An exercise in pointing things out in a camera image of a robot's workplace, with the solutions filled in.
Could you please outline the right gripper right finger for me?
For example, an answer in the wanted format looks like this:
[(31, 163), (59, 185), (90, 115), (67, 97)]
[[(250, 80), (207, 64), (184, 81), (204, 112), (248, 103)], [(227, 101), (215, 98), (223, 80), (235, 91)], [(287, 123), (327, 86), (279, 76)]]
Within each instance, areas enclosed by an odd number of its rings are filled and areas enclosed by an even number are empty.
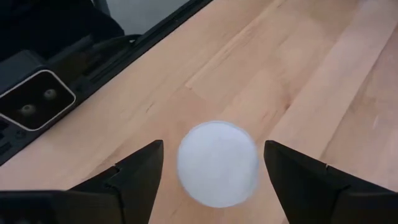
[(264, 162), (289, 223), (397, 223), (397, 192), (276, 141)]

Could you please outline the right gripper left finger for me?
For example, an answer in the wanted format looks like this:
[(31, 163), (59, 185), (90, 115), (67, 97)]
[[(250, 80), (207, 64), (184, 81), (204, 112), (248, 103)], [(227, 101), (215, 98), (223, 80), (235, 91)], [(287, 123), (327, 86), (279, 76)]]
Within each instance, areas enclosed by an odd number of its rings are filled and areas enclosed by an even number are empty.
[(155, 140), (69, 190), (1, 192), (1, 223), (148, 223), (162, 176)]

